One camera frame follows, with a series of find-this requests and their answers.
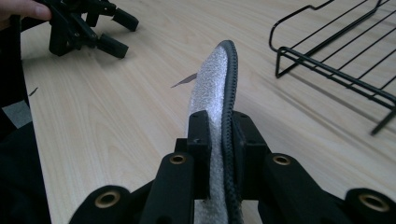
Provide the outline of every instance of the folded cloth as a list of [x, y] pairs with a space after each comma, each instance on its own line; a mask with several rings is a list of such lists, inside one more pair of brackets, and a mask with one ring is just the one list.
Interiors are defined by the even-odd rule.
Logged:
[[202, 64], [191, 94], [190, 114], [207, 111], [212, 142], [210, 198], [195, 202], [195, 223], [242, 223], [231, 136], [237, 67], [233, 42], [222, 41]]

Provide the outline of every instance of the finger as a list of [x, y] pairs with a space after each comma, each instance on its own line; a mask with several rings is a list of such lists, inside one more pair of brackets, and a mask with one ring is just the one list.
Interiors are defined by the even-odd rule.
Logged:
[[43, 21], [49, 21], [51, 18], [50, 9], [40, 3], [32, 0], [8, 0], [9, 13], [31, 17]]

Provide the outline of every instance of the wire rack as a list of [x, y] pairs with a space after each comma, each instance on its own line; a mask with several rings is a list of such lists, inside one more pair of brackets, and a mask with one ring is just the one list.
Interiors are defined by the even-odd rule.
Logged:
[[[369, 101], [376, 102], [378, 105], [389, 109], [390, 112], [371, 131], [371, 134], [374, 135], [384, 128], [396, 115], [396, 97], [394, 96], [396, 94], [396, 82], [394, 82], [396, 78], [396, 57], [394, 57], [394, 52], [396, 51], [396, 36], [394, 33], [396, 29], [396, 4], [390, 0], [377, 0], [372, 1], [371, 6], [367, 7], [368, 1], [361, 1], [357, 5], [346, 9], [346, 11], [339, 13], [339, 15], [334, 16], [334, 19], [330, 18], [324, 25], [316, 28], [317, 30], [311, 31], [308, 36], [303, 37], [291, 47], [283, 46], [276, 49], [273, 44], [274, 33], [281, 23], [295, 21], [297, 20], [296, 17], [304, 16], [311, 10], [325, 10], [322, 8], [329, 5], [333, 0], [327, 1], [319, 7], [303, 7], [274, 25], [270, 34], [269, 45], [276, 52], [276, 77], [282, 77], [295, 67], [302, 65], [316, 74], [325, 76], [347, 89], [365, 96]], [[336, 26], [337, 31], [334, 32], [334, 29], [332, 29], [329, 35], [323, 37], [324, 30], [331, 26]], [[323, 41], [319, 41], [307, 48], [308, 43], [312, 42], [310, 40], [312, 38], [318, 39], [318, 36]], [[326, 49], [330, 45], [334, 46], [333, 42], [340, 42], [340, 39], [343, 39], [343, 42], [341, 45], [337, 44], [337, 48]], [[315, 57], [319, 52], [321, 54], [320, 59]], [[340, 61], [341, 52], [348, 55], [348, 58], [342, 60], [341, 64], [334, 65], [334, 61]], [[360, 58], [367, 58], [367, 55], [372, 52], [375, 52], [375, 56], [370, 58], [369, 66], [367, 66], [368, 63], [361, 64], [359, 62]], [[280, 68], [282, 58], [291, 60], [291, 65], [283, 70]], [[351, 65], [359, 68], [359, 74], [355, 72], [353, 74], [348, 73], [347, 68]], [[378, 73], [381, 71], [381, 67], [384, 66], [393, 68], [384, 76], [381, 76]]]

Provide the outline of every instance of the gray fabric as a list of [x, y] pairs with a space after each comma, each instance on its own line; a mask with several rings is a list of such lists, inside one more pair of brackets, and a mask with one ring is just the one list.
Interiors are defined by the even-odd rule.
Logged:
[[190, 114], [207, 111], [212, 140], [210, 200], [195, 202], [194, 223], [228, 223], [221, 155], [221, 115], [227, 62], [226, 50], [217, 46], [197, 73], [191, 94]]

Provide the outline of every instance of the table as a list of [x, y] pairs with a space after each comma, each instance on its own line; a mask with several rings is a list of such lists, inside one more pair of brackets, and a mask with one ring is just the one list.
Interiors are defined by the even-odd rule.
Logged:
[[[296, 158], [338, 197], [365, 187], [396, 200], [396, 122], [369, 134], [388, 112], [370, 105], [369, 114], [361, 113], [367, 99], [357, 100], [356, 93], [306, 69], [275, 78], [276, 54], [268, 47], [272, 26], [320, 1], [112, 2], [140, 20], [135, 33], [106, 17], [94, 28], [130, 47], [122, 60], [87, 48], [52, 55], [47, 23], [22, 34], [26, 88], [36, 90], [30, 104], [53, 223], [67, 223], [95, 189], [111, 184], [133, 191], [154, 178], [161, 158], [185, 136], [193, 82], [170, 87], [197, 72], [224, 39], [235, 43], [239, 56], [234, 109], [251, 116], [272, 151]], [[335, 2], [332, 10], [351, 2]], [[276, 41], [288, 44], [311, 23], [302, 18]], [[358, 109], [347, 106], [348, 97]], [[261, 223], [256, 203], [243, 202], [243, 212], [246, 223]]]

